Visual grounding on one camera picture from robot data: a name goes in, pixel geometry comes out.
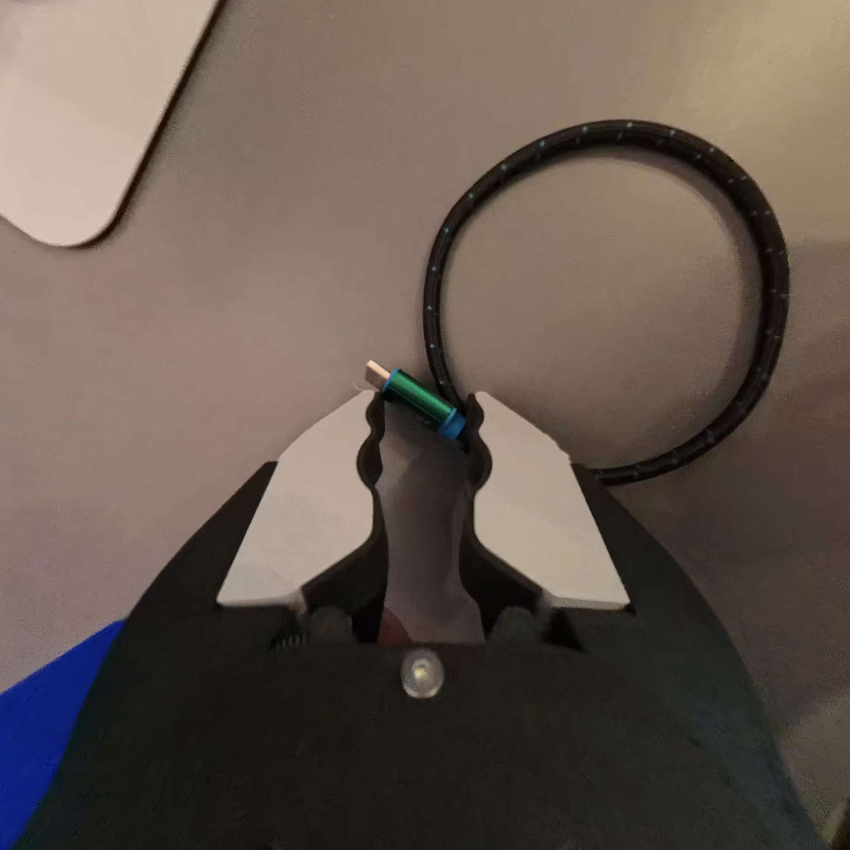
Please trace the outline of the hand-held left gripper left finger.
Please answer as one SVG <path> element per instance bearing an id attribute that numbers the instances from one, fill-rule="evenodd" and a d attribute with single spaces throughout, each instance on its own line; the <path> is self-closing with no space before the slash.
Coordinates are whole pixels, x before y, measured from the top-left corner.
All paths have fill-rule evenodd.
<path id="1" fill-rule="evenodd" d="M 279 606 L 302 622 L 334 608 L 376 643 L 388 586 L 377 483 L 383 399 L 360 392 L 280 455 L 218 591 L 225 608 Z"/>

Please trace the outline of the pale grey flat slab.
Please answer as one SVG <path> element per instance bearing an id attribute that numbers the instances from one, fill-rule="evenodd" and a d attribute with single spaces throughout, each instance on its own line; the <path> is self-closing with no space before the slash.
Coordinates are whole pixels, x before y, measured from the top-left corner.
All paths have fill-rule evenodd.
<path id="1" fill-rule="evenodd" d="M 50 247 L 110 227 L 219 5 L 1 3 L 1 212 Z"/>

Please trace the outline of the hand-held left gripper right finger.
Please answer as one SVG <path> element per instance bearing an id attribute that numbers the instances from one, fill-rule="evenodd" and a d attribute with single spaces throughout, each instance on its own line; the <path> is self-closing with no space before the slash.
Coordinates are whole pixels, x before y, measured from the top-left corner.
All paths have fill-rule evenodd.
<path id="1" fill-rule="evenodd" d="M 519 610 L 558 642 L 566 612 L 621 614 L 630 597 L 571 457 L 487 392 L 468 397 L 463 588 L 490 638 Z"/>

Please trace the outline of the blue plastic bin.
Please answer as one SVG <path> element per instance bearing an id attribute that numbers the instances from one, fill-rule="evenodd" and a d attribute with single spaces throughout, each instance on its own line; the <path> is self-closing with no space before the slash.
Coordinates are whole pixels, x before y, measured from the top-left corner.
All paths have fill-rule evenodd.
<path id="1" fill-rule="evenodd" d="M 87 637 L 1 694 L 1 847 L 23 834 L 67 748 L 123 621 Z"/>

